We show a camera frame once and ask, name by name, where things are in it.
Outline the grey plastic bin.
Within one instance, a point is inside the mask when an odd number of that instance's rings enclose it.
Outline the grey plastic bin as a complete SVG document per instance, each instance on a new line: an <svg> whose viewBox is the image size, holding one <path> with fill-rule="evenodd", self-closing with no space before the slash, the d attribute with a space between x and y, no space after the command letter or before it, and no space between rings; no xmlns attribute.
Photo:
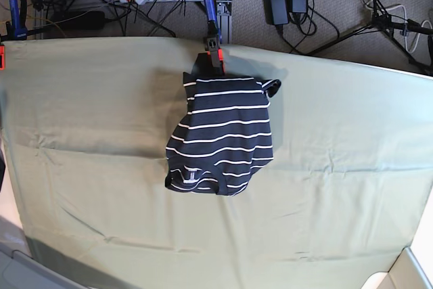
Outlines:
<svg viewBox="0 0 433 289"><path fill-rule="evenodd" d="M23 231L4 218L1 218L1 287L82 288L29 256Z"/></svg>

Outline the blue orange left clamp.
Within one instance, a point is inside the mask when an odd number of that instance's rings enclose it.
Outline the blue orange left clamp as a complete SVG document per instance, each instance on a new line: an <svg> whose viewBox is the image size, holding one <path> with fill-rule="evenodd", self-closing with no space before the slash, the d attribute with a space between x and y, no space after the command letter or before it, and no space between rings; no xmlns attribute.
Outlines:
<svg viewBox="0 0 433 289"><path fill-rule="evenodd" d="M5 69L5 45L3 42L27 40L27 8L27 0L9 0L9 12L11 18L5 23L6 35L1 36L1 70Z"/></svg>

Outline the navy white striped T-shirt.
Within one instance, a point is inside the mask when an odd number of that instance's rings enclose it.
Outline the navy white striped T-shirt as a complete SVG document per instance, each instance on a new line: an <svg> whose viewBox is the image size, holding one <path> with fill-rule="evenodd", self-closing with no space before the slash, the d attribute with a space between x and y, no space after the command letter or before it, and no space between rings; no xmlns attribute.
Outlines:
<svg viewBox="0 0 433 289"><path fill-rule="evenodd" d="M273 159L270 98L278 79L185 73L187 113L166 145L167 189L235 196Z"/></svg>

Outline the blue orange clamp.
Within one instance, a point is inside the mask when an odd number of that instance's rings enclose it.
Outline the blue orange clamp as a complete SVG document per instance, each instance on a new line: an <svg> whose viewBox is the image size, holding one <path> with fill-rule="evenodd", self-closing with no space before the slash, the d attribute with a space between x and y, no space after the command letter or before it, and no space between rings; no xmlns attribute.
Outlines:
<svg viewBox="0 0 433 289"><path fill-rule="evenodd" d="M27 40L27 8L27 0L9 0L9 12L11 18L5 23L6 35L1 36L1 70L5 69L5 45L3 42Z"/></svg>
<svg viewBox="0 0 433 289"><path fill-rule="evenodd" d="M204 0L206 17L208 20L208 34L205 48L210 58L210 64L216 75L224 75L223 53L220 46L220 32L217 22L217 11L214 0Z"/></svg>

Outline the aluminium frame post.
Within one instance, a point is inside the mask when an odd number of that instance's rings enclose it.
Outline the aluminium frame post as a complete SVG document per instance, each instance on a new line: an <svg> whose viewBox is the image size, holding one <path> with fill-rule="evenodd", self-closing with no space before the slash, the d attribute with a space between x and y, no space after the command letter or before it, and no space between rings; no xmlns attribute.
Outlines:
<svg viewBox="0 0 433 289"><path fill-rule="evenodd" d="M232 11L233 0L215 0L216 18L219 25L221 43L229 44L232 41Z"/></svg>

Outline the light green table cloth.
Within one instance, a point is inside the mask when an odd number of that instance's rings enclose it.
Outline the light green table cloth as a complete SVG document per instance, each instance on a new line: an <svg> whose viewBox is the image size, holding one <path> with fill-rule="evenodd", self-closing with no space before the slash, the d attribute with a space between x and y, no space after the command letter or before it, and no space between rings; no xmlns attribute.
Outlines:
<svg viewBox="0 0 433 289"><path fill-rule="evenodd" d="M432 79L227 45L279 79L274 159L232 197L165 188L200 43L5 44L1 133L36 261L94 288L360 288L410 245L432 189Z"/></svg>

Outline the blue orange centre clamp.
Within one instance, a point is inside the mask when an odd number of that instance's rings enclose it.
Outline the blue orange centre clamp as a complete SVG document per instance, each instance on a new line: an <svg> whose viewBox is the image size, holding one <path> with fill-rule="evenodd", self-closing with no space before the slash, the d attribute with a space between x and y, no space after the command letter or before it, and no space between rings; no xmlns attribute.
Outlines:
<svg viewBox="0 0 433 289"><path fill-rule="evenodd" d="M216 75L224 75L223 53L220 46L220 32L217 22L217 11L214 0L204 0L206 17L208 20L208 34L205 48L210 58L210 64Z"/></svg>

